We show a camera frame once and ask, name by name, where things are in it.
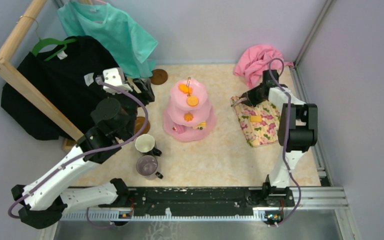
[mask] floral fabric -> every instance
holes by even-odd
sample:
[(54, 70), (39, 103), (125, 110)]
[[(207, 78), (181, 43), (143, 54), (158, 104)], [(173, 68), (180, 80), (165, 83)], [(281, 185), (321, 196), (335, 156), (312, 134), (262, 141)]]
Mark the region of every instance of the floral fabric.
[[(233, 103), (239, 96), (233, 96)], [(237, 121), (245, 135), (246, 142), (251, 147), (258, 147), (278, 141), (280, 113), (276, 106), (269, 101), (264, 101), (256, 107), (238, 104), (234, 107)], [(261, 122), (250, 122), (250, 116), (261, 116)]]

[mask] gray wall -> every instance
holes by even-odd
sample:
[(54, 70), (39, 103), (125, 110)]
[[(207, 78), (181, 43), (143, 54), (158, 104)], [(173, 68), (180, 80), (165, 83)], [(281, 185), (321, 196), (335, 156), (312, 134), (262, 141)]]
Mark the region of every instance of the gray wall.
[(384, 1), (337, 1), (299, 70), (362, 239), (384, 239)]
[[(29, 3), (26, 0), (0, 0), (0, 46)], [(53, 2), (48, 1), (44, 14), (38, 18), (43, 37), (65, 37), (55, 11)], [(12, 63), (17, 66), (37, 41), (34, 31), (30, 31)], [(0, 103), (3, 85), (4, 81), (0, 79)], [(61, 140), (42, 142), (33, 139), (0, 106), (0, 240), (38, 238), (38, 230), (8, 217), (7, 209), (13, 202), (11, 188), (16, 184), (31, 183), (61, 160), (64, 156), (61, 145)]]
[(294, 61), (324, 0), (107, 0), (159, 45), (160, 64), (235, 63), (256, 44)]

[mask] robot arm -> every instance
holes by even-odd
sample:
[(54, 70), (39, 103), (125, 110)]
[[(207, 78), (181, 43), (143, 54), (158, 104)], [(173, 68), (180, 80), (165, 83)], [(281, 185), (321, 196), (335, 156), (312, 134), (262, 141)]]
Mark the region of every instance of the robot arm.
[[(291, 171), (293, 171), (301, 157), (317, 142), (318, 109), (315, 104), (299, 100), (286, 85), (281, 84), (283, 90), (278, 87), (278, 84), (274, 81), (279, 81), (279, 74), (275, 70), (271, 73), (275, 79), (272, 79), (269, 70), (263, 71), (262, 83), (242, 94), (239, 100), (234, 102), (232, 106), (242, 103), (255, 107), (264, 101), (270, 101), (281, 112), (279, 130), (277, 132), (281, 148), (276, 164), (268, 175), (268, 180), (272, 186), (286, 188), (290, 186), (290, 175), (283, 161), (283, 150), (286, 148), (285, 160)], [(288, 96), (286, 93), (291, 97), (291, 106), (289, 138), (287, 145), (284, 146), (288, 106)], [(297, 125), (297, 120), (300, 120), (304, 125)]]
[[(105, 70), (98, 78), (111, 79), (111, 85), (127, 90), (147, 105), (155, 99), (149, 81), (134, 79), (140, 93), (126, 82), (120, 68)], [(115, 92), (105, 87), (110, 94)], [(42, 229), (57, 222), (63, 215), (88, 207), (124, 206), (129, 190), (120, 178), (88, 188), (67, 189), (83, 174), (98, 167), (121, 149), (117, 139), (129, 140), (134, 135), (138, 104), (123, 94), (110, 95), (103, 99), (90, 114), (95, 126), (89, 129), (71, 151), (46, 174), (29, 185), (16, 185), (12, 196), (23, 207), (18, 211), (20, 220), (34, 228)], [(84, 153), (113, 147), (92, 154)]]

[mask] clothes rack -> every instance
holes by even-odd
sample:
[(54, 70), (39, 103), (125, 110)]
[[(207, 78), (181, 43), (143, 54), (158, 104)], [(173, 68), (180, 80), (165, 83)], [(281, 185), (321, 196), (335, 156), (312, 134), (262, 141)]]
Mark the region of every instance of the clothes rack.
[[(0, 48), (0, 77), (74, 140), (78, 140), (83, 136), (83, 133), (10, 63), (11, 58), (35, 22), (46, 1), (32, 0), (23, 14), (23, 16), (29, 17), (14, 19), (14, 22), (18, 21), (18, 23)], [(93, 5), (92, 0), (79, 0), (79, 2)]]

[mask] metal plate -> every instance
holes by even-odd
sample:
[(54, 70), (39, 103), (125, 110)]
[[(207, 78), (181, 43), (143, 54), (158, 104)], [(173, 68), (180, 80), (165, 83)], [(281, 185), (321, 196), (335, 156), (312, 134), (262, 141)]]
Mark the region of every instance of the metal plate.
[(263, 222), (129, 222), (121, 227), (97, 229), (86, 221), (61, 221), (56, 240), (340, 240), (333, 210), (300, 210), (281, 227)]

